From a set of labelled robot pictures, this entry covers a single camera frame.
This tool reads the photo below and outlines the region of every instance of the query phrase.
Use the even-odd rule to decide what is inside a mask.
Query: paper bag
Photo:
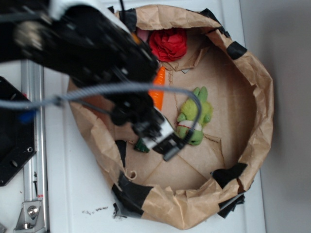
[[[129,17],[142,30],[187,30],[187,54],[163,63],[166,85],[188,90],[206,86],[214,114],[204,127],[201,145],[187,145],[165,162],[154,151],[134,151],[138,138],[130,125],[117,127],[109,116],[71,104],[77,126],[116,198],[117,214],[179,229],[191,228],[215,213],[226,216],[232,205],[243,202],[243,192],[250,188],[270,149],[272,79],[207,9],[196,13],[148,5],[131,10]],[[162,112],[173,126],[186,99],[164,94]],[[85,100],[104,109],[112,106],[101,96]]]

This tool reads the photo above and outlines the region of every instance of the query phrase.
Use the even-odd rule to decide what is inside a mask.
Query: blue part
[[[18,116],[18,119],[22,124],[29,124],[34,120],[36,113],[37,113],[36,110],[30,110],[20,114]]]

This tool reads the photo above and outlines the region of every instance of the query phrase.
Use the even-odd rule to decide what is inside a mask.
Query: brown paper
[[[73,103],[77,126],[94,153],[109,187],[118,185],[120,171],[132,182],[153,186],[145,199],[143,218],[191,228],[219,211],[219,203],[248,190],[271,145],[273,131],[272,79],[250,52],[232,60],[226,49],[233,42],[208,17],[181,8],[150,5],[136,9],[137,27],[161,30],[186,28],[187,54],[179,61],[163,63],[166,85],[193,90],[206,86],[214,107],[204,139],[197,147],[186,146],[169,162],[154,151],[136,152],[137,136],[129,125],[116,127],[110,118]],[[191,68],[184,74],[181,70]],[[75,87],[70,84],[69,90]],[[187,97],[164,94],[162,112],[173,126]],[[103,97],[88,102],[111,109]],[[126,167],[115,140],[126,140]],[[242,175],[224,188],[210,176],[237,162],[247,165]]]

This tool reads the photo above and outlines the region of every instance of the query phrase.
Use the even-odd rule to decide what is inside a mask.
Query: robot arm
[[[152,82],[158,67],[156,58],[148,46],[130,34],[107,9],[99,11],[90,6],[70,5],[69,2],[75,3],[72,0],[61,1],[62,5],[56,0],[50,5],[55,7],[59,2],[61,6],[71,7],[66,10],[61,8],[58,14],[63,12],[63,15],[53,20],[44,11],[47,1],[40,1],[32,8],[28,1],[25,1],[27,5],[18,0],[6,2],[9,20],[0,24],[0,30],[3,30],[1,26],[4,24],[10,25],[13,37],[7,46],[14,53],[7,57],[1,55],[0,61],[27,58],[70,75],[78,87]],[[25,20],[18,18],[12,8],[24,9]],[[115,103],[111,115],[113,123],[123,125],[131,122],[134,132],[146,146],[163,154],[164,160],[171,159],[183,147],[184,142],[176,136],[166,118],[153,107],[147,92],[105,97]]]

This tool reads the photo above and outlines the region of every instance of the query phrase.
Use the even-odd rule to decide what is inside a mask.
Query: green object
[[[200,115],[199,122],[195,126],[195,131],[189,141],[189,144],[196,146],[203,140],[203,127],[210,122],[213,115],[213,107],[209,102],[207,102],[208,93],[205,86],[201,89],[199,87],[195,88],[193,93],[198,97],[202,105],[202,114]],[[177,118],[178,126],[176,129],[176,132],[180,138],[184,138],[188,133],[197,112],[198,108],[191,99],[188,99],[181,106],[181,113]]]
[[[142,139],[138,139],[135,147],[135,150],[140,151],[140,152],[144,152],[144,153],[148,153],[149,149],[146,147],[146,145],[144,144],[144,142],[142,141]]]

